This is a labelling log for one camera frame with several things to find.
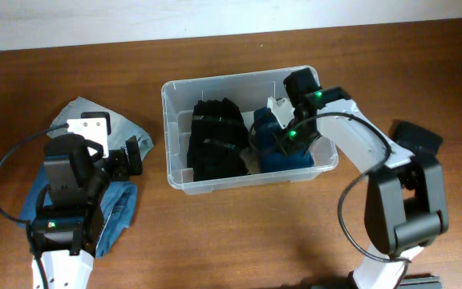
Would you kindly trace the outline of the dark grey garment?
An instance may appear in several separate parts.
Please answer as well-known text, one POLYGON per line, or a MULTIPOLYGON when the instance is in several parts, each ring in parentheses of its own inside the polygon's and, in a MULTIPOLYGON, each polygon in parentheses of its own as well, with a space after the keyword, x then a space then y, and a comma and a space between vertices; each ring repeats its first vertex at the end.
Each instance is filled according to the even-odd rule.
POLYGON ((442 136, 404 120, 395 120, 389 134, 396 144, 415 155, 425 153, 436 157, 444 142, 442 136))

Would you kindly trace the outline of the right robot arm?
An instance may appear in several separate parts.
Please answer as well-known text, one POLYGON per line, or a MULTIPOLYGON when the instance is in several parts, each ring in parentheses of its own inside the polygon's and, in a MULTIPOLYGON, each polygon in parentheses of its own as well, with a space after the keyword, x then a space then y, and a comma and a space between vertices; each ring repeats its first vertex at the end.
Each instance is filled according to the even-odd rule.
POLYGON ((283 81, 287 96, 271 100, 283 133, 275 150, 291 155, 310 146, 316 136, 337 145, 360 174, 338 200, 338 223, 351 239, 342 215, 348 193, 367 181, 364 225, 371 241, 359 266, 336 288, 441 288, 434 275, 407 276, 412 259, 448 230, 443 170, 436 158, 441 139, 411 123, 400 125, 397 140, 376 128, 341 87, 322 88, 309 68, 283 81))

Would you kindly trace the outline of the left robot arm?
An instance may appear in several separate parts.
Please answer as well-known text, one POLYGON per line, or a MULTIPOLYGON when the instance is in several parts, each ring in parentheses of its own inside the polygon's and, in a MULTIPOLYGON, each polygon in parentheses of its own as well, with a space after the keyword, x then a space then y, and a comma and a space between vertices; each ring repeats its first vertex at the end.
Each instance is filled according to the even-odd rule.
POLYGON ((143 172, 138 140, 103 156, 103 146, 77 134, 45 148, 43 179, 26 226, 36 288, 85 288, 96 258, 131 225, 143 172))

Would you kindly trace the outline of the black garment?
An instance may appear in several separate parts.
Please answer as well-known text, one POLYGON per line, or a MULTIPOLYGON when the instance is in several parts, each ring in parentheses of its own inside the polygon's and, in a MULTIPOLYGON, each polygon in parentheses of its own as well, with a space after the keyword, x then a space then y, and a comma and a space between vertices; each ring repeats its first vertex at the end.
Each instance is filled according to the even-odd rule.
POLYGON ((194 181, 241 177, 249 173, 241 151, 249 131, 239 107, 231 100, 200 100, 192 112, 187 166, 194 181))

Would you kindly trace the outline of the teal garment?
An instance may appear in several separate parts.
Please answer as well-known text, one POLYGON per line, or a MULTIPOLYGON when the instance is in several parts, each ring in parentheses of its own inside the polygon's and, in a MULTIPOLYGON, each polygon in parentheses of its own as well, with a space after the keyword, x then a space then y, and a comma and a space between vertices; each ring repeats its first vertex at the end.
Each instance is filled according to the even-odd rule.
MULTIPOLYGON (((255 145, 260 152, 265 152, 274 146, 276 139, 279 139, 283 130, 276 118, 269 114, 267 107, 260 108, 254 112, 255 145)), ((262 173, 272 173, 291 169, 304 169, 314 166, 314 159, 304 149, 295 154, 285 155, 277 150, 260 157, 262 173)))

